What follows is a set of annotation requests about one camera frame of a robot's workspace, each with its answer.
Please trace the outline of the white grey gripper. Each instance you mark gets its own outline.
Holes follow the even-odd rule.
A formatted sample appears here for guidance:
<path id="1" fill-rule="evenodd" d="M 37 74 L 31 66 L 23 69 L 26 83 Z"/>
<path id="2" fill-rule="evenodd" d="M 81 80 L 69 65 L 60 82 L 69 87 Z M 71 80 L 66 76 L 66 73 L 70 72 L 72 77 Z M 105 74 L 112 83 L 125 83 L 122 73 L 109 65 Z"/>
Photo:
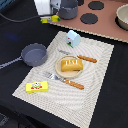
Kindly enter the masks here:
<path id="1" fill-rule="evenodd" d="M 61 5 L 61 0 L 50 0 L 50 6 L 53 14 L 56 14 Z"/>

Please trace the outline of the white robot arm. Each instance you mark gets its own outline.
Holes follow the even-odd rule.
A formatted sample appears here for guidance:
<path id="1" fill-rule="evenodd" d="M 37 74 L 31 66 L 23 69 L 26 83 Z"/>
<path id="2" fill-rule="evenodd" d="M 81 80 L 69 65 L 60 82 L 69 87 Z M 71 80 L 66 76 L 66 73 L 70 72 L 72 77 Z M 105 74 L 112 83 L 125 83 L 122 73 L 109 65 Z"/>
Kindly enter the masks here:
<path id="1" fill-rule="evenodd" d="M 52 14 L 53 9 L 60 9 L 61 0 L 34 0 L 39 15 Z"/>

